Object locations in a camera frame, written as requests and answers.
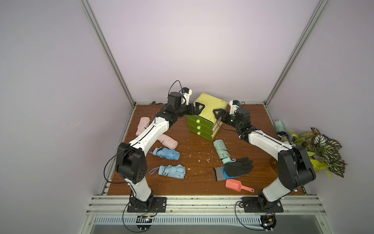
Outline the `yellow-green drawer cabinet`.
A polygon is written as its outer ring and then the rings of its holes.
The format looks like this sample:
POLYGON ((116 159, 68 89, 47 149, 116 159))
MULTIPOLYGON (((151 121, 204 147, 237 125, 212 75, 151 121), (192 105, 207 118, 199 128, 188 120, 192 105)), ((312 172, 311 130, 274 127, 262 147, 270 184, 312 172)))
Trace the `yellow-green drawer cabinet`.
POLYGON ((220 129, 213 111, 226 109, 227 102, 206 93, 202 93, 196 99, 196 102, 203 104, 205 107, 199 115, 187 116, 188 128, 191 132, 213 141, 220 129))

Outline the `mint green umbrella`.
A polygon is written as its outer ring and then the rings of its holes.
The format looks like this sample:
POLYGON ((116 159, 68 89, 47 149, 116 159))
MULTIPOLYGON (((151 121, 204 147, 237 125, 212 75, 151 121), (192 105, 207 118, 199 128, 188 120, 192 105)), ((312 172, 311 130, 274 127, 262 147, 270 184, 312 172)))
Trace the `mint green umbrella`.
POLYGON ((286 141, 289 140, 289 134, 286 131, 284 123, 281 120, 277 120, 274 122, 274 128, 280 140, 282 139, 286 139, 286 141))
POLYGON ((225 143, 221 139, 217 139, 213 142, 213 146, 219 156, 219 159, 222 161, 223 164, 235 162, 236 159, 232 159, 230 157, 230 154, 228 152, 228 149, 226 148, 225 143))

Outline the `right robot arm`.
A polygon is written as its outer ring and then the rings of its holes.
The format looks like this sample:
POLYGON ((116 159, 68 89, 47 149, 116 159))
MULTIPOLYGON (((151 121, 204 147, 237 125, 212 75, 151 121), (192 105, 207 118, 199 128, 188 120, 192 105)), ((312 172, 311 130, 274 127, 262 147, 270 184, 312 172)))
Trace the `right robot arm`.
POLYGON ((219 122, 234 127, 241 140, 259 147, 278 162, 278 178, 259 192, 263 202, 275 202, 316 179, 307 150, 283 143, 254 127, 247 109, 238 108, 232 114, 215 109, 213 113, 219 122))

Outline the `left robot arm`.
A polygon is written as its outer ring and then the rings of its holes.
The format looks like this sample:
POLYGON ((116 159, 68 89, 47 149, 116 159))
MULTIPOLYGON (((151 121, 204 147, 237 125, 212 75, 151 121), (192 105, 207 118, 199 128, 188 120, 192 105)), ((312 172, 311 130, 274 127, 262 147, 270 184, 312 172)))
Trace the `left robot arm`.
POLYGON ((153 192, 146 181, 146 155, 150 148, 179 118, 185 115, 197 116, 205 108, 199 102, 189 103, 189 99, 189 92, 169 93, 167 104, 155 114, 146 130, 129 143, 121 143, 117 149, 115 171, 130 186, 136 202, 143 206, 153 202, 153 192))

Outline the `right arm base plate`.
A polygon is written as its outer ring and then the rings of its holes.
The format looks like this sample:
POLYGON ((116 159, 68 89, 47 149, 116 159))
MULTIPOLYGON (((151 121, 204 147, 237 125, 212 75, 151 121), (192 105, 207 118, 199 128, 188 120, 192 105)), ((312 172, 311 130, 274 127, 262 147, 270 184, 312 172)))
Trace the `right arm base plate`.
POLYGON ((242 197, 239 206, 245 213, 283 213, 284 209, 280 200, 268 202, 260 197, 242 197))

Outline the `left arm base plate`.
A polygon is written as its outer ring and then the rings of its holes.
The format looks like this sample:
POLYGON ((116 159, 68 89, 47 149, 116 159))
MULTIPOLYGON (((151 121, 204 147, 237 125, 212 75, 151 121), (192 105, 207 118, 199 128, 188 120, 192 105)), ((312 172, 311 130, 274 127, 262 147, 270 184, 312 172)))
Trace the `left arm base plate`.
POLYGON ((166 197, 150 197, 147 201, 130 198, 127 206, 128 213, 165 213, 167 205, 166 197))

